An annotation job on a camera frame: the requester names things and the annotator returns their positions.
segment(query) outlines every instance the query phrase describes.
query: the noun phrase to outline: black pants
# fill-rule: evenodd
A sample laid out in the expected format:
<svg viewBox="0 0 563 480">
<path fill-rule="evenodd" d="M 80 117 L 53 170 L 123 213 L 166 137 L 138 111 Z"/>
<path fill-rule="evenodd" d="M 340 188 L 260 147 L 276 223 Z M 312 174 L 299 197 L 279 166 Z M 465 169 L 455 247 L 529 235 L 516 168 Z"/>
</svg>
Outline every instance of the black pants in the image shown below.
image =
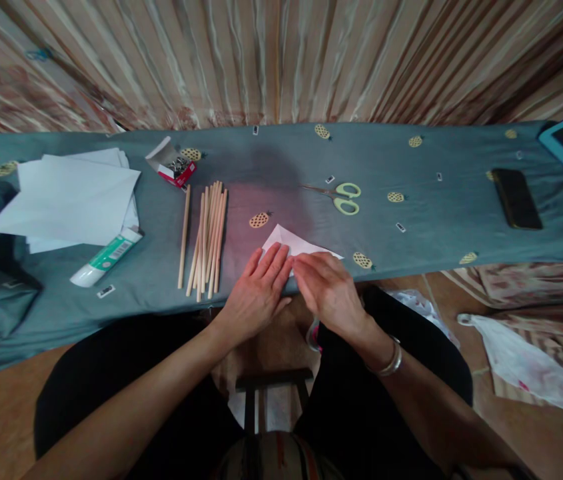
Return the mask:
<svg viewBox="0 0 563 480">
<path fill-rule="evenodd" d="M 366 310 L 401 345 L 469 405 L 472 378 L 454 345 L 428 320 L 376 287 Z M 194 337 L 189 315 L 120 320 L 72 347 L 57 362 L 37 400 L 35 449 L 40 457 L 123 387 Z M 339 336 L 319 327 L 321 367 L 294 432 L 347 479 L 441 478 L 379 380 Z M 208 376 L 155 435 L 129 478 L 207 478 L 245 435 Z"/>
</svg>

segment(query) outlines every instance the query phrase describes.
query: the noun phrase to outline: hand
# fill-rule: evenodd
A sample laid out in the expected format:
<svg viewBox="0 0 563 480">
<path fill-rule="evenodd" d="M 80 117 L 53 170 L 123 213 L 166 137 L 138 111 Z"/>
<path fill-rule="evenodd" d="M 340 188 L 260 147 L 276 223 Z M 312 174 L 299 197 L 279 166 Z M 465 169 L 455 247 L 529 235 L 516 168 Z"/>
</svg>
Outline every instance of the hand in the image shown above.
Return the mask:
<svg viewBox="0 0 563 480">
<path fill-rule="evenodd" d="M 225 327 L 237 345 L 262 331 L 292 301 L 290 297 L 280 300 L 294 260 L 286 258 L 288 250 L 287 245 L 275 243 L 261 262 L 262 250 L 255 250 L 226 306 L 213 322 Z"/>
<path fill-rule="evenodd" d="M 294 276 L 312 314 L 344 340 L 353 343 L 374 325 L 361 306 L 350 273 L 330 253 L 298 255 Z"/>
</svg>

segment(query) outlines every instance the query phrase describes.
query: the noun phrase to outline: black phone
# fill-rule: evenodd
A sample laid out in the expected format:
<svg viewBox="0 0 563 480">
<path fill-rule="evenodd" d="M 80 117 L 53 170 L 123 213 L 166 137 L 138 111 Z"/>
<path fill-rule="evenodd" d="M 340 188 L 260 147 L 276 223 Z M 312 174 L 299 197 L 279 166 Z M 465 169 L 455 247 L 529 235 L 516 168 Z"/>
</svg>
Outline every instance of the black phone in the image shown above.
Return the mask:
<svg viewBox="0 0 563 480">
<path fill-rule="evenodd" d="M 543 223 L 536 210 L 525 175 L 519 170 L 492 170 L 496 191 L 512 228 L 541 230 Z"/>
</svg>

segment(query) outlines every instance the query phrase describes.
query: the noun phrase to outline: wrist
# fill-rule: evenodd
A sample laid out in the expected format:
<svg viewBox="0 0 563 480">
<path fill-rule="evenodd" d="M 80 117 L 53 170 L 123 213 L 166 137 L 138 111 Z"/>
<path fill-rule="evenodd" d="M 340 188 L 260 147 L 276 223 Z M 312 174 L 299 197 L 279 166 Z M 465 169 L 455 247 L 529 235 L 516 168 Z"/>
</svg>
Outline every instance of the wrist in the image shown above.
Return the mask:
<svg viewBox="0 0 563 480">
<path fill-rule="evenodd" d="M 385 333 L 376 321 L 367 315 L 356 335 L 348 339 L 350 346 L 373 371 L 384 369 L 394 356 L 394 340 Z"/>
<path fill-rule="evenodd" d="M 212 337 L 215 348 L 217 348 L 218 351 L 224 352 L 225 355 L 244 341 L 241 338 L 241 334 L 231 325 L 229 317 L 224 314 L 224 311 L 221 311 L 215 319 L 210 322 L 206 330 Z"/>
</svg>

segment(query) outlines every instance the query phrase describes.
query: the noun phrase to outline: plastic bag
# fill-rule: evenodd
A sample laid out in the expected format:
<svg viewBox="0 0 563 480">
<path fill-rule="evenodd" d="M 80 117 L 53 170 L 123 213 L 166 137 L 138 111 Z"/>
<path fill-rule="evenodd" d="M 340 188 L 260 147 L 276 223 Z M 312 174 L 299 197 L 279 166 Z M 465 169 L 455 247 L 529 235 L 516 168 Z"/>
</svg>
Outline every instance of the plastic bag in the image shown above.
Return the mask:
<svg viewBox="0 0 563 480">
<path fill-rule="evenodd" d="M 443 320 L 436 314 L 432 304 L 426 297 L 421 295 L 418 290 L 386 291 L 386 293 L 395 300 L 399 300 L 399 302 L 403 303 L 410 310 L 416 311 L 419 315 L 432 322 L 448 337 L 448 340 L 450 340 L 455 347 L 461 347 L 459 340 L 457 340 L 448 327 L 446 327 L 446 324 L 443 323 Z"/>
<path fill-rule="evenodd" d="M 462 314 L 461 325 L 475 327 L 483 337 L 492 371 L 509 384 L 563 408 L 563 367 L 496 320 Z"/>
</svg>

